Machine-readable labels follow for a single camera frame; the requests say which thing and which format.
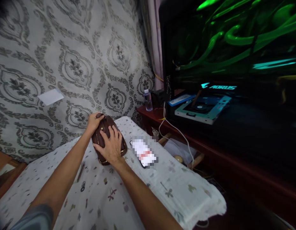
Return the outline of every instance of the wrist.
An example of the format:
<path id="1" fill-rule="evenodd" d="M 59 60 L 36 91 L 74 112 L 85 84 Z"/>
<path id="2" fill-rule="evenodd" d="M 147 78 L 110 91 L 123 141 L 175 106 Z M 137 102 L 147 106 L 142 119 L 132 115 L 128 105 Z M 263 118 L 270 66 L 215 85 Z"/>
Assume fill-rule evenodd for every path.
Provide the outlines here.
<path id="1" fill-rule="evenodd" d="M 86 130 L 85 130 L 86 133 L 89 133 L 89 134 L 91 134 L 91 135 L 93 135 L 93 133 L 94 133 L 95 131 L 96 131 L 96 128 L 93 128 L 93 127 L 91 127 L 91 126 L 87 127 Z"/>
<path id="2" fill-rule="evenodd" d="M 117 158 L 117 160 L 115 162 L 113 162 L 111 165 L 117 170 L 117 169 L 121 169 L 124 168 L 126 165 L 126 161 L 124 157 L 119 157 Z"/>

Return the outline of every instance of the brown leather bag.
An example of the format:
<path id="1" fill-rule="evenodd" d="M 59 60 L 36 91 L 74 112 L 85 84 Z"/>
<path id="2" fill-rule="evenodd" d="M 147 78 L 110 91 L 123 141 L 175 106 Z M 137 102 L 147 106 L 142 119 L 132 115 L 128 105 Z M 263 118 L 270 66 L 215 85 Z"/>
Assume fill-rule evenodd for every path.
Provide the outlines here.
<path id="1" fill-rule="evenodd" d="M 98 113 L 96 117 L 99 118 L 102 115 L 103 115 L 103 113 Z M 105 132 L 107 137 L 110 138 L 109 126 L 113 126 L 113 125 L 116 127 L 117 130 L 119 130 L 117 125 L 113 121 L 113 119 L 110 116 L 105 116 L 100 121 L 100 124 L 99 124 L 98 128 L 96 129 L 96 131 L 94 132 L 94 134 L 91 137 L 91 140 L 93 141 L 93 143 L 98 144 L 102 148 L 104 148 L 105 143 L 104 143 L 103 137 L 100 134 L 100 130 Z M 126 154 L 127 150 L 128 150 L 128 148 L 127 148 L 125 139 L 122 136 L 121 149 L 120 149 L 121 156 L 124 156 Z M 110 163 L 107 162 L 107 160 L 102 156 L 102 154 L 99 151 L 96 150 L 96 153 L 98 155 L 98 161 L 99 161 L 100 164 L 102 164 L 102 165 L 110 165 Z"/>

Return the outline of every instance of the hand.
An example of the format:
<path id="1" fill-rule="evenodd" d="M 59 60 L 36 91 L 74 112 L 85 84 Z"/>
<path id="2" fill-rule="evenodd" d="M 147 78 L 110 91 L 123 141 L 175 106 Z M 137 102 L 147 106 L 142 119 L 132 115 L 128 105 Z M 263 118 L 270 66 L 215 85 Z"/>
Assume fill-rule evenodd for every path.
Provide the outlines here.
<path id="1" fill-rule="evenodd" d="M 88 124 L 87 124 L 87 128 L 86 130 L 90 131 L 90 132 L 94 132 L 96 131 L 96 129 L 98 128 L 100 121 L 104 118 L 104 115 L 102 115 L 99 118 L 96 118 L 97 114 L 99 114 L 99 112 L 97 113 L 92 113 L 89 118 L 88 118 Z"/>
<path id="2" fill-rule="evenodd" d="M 100 131 L 101 136 L 104 139 L 105 147 L 102 148 L 98 144 L 93 144 L 95 149 L 98 150 L 102 156 L 114 167 L 120 162 L 121 157 L 120 150 L 121 150 L 121 141 L 122 141 L 122 134 L 119 132 L 115 126 L 113 128 L 109 126 L 110 131 L 110 139 L 107 138 L 107 135 L 102 130 Z"/>

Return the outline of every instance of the bed sheet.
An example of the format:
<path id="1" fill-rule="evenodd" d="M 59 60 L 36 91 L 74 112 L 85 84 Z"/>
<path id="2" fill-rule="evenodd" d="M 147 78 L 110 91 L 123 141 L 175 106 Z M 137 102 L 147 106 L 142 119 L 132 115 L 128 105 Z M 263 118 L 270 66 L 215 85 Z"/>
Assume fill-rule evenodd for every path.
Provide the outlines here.
<path id="1" fill-rule="evenodd" d="M 132 136 L 148 136 L 129 117 L 115 120 L 128 152 L 124 156 L 134 172 L 148 185 L 184 229 L 198 220 L 226 212 L 226 202 L 215 186 L 176 161 L 159 143 L 150 140 L 158 154 L 154 168 L 144 169 L 130 146 Z M 30 163 L 0 199 L 0 229 L 10 229 L 55 168 L 77 142 L 76 138 Z M 83 158 L 80 180 L 74 183 L 59 213 L 55 230 L 144 229 L 124 184 L 112 166 L 102 166 L 90 141 Z"/>

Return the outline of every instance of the phone screen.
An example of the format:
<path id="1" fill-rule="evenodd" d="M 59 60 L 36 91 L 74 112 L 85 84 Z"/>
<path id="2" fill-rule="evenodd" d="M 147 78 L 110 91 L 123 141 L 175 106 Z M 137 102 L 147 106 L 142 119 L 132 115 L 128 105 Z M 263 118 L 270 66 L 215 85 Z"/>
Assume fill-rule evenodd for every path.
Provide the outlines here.
<path id="1" fill-rule="evenodd" d="M 130 141 L 130 143 L 134 154 L 144 168 L 153 165 L 154 162 L 157 161 L 157 157 L 152 152 L 152 149 L 150 149 L 142 139 L 136 139 L 135 141 Z"/>

